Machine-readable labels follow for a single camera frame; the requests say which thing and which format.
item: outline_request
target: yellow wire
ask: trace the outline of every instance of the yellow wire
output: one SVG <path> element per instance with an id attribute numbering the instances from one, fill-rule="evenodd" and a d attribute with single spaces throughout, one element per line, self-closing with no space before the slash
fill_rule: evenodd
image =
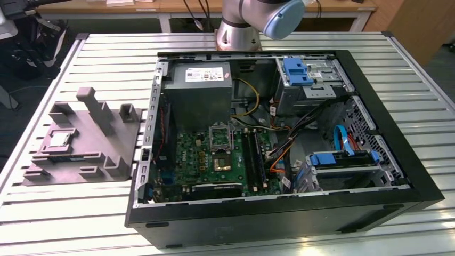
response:
<path id="1" fill-rule="evenodd" d="M 242 78 L 234 78 L 234 80 L 239 80 L 239 81 L 242 81 L 246 85 L 248 85 L 250 88 L 251 88 L 251 90 L 254 90 L 254 92 L 255 92 L 255 94 L 256 94 L 256 105 L 255 105 L 255 107 L 254 107 L 248 112 L 246 112 L 246 113 L 243 113 L 243 114 L 231 115 L 232 117 L 242 117 L 242 116 L 247 116 L 250 113 L 252 113 L 252 112 L 256 110 L 256 108 L 259 107 L 259 92 L 256 91 L 256 89 L 254 88 L 254 86 L 252 86 L 246 80 L 243 80 Z"/>

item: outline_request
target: gray power supply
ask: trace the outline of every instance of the gray power supply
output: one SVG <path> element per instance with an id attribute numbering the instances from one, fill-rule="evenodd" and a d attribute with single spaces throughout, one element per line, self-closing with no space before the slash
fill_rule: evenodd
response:
<path id="1" fill-rule="evenodd" d="M 216 122 L 227 124 L 232 93 L 230 63 L 176 64 L 170 77 L 164 95 L 172 105 L 178 130 L 196 132 Z"/>

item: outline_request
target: wooden desk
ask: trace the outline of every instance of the wooden desk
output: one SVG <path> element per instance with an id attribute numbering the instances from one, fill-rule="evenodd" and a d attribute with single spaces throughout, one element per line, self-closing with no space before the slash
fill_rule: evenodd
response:
<path id="1" fill-rule="evenodd" d="M 211 17 L 222 17 L 223 0 L 208 0 Z M 198 0 L 187 0 L 196 18 L 204 18 L 204 13 Z M 351 0 L 320 0 L 323 18 L 355 18 L 350 31 L 360 32 L 368 21 L 371 13 L 376 10 L 372 0 L 363 4 Z M 135 5 L 107 7 L 106 2 L 87 2 L 71 0 L 63 3 L 44 5 L 39 8 L 45 19 L 138 19 L 158 18 L 162 32 L 171 33 L 170 19 L 190 18 L 191 15 L 183 0 L 156 0 L 154 3 L 136 2 Z M 306 10 L 303 18 L 315 18 L 318 4 L 312 3 Z"/>

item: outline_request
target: aluminum rail table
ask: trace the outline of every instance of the aluminum rail table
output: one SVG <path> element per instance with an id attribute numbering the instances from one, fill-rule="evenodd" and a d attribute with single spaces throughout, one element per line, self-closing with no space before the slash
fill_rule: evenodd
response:
<path id="1" fill-rule="evenodd" d="M 392 37 L 295 33 L 266 50 L 350 50 L 446 200 L 366 233 L 159 251 L 124 227 L 131 181 L 25 187 L 23 166 L 41 144 L 56 101 L 82 86 L 115 109 L 148 107 L 156 53 L 212 51 L 212 34 L 90 35 L 76 40 L 0 176 L 0 255 L 411 255 L 455 252 L 455 105 Z"/>

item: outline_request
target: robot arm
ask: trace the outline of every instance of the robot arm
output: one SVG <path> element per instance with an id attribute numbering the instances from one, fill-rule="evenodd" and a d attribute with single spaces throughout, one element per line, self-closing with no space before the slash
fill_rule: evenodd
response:
<path id="1" fill-rule="evenodd" d="M 298 27 L 304 9 L 302 0 L 224 0 L 219 50 L 258 50 L 259 31 L 271 39 L 283 39 Z"/>

